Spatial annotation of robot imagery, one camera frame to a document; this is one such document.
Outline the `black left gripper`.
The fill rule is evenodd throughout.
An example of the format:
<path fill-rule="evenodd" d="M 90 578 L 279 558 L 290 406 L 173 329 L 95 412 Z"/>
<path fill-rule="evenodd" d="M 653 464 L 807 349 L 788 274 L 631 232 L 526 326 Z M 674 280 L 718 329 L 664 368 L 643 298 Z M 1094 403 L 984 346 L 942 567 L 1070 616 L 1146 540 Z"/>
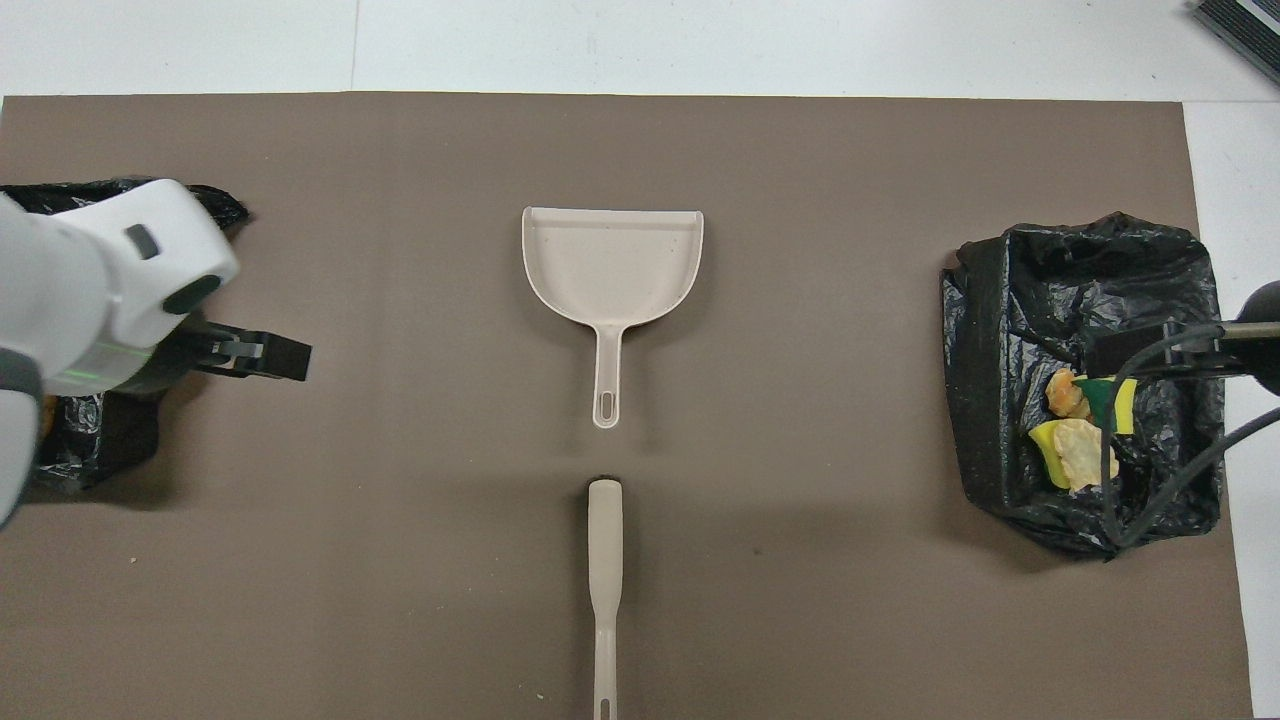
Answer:
<path fill-rule="evenodd" d="M 207 320 L 183 320 L 133 374 L 133 388 L 169 389 L 202 360 L 204 372 L 214 375 L 307 379 L 311 345 L 268 331 L 214 329 Z"/>

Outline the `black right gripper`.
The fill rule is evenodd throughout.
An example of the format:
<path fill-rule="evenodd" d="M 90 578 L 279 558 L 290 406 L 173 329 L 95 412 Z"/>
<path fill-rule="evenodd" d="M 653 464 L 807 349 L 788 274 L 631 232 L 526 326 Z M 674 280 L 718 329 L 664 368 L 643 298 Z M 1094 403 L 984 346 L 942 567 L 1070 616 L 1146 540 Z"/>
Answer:
<path fill-rule="evenodd" d="M 1266 334 L 1239 340 L 1236 356 L 1260 386 L 1279 396 L 1279 283 L 1257 288 L 1236 322 L 1267 325 Z M 1087 374 L 1138 380 L 1221 379 L 1228 375 L 1228 356 L 1211 333 L 1098 334 L 1087 340 Z"/>

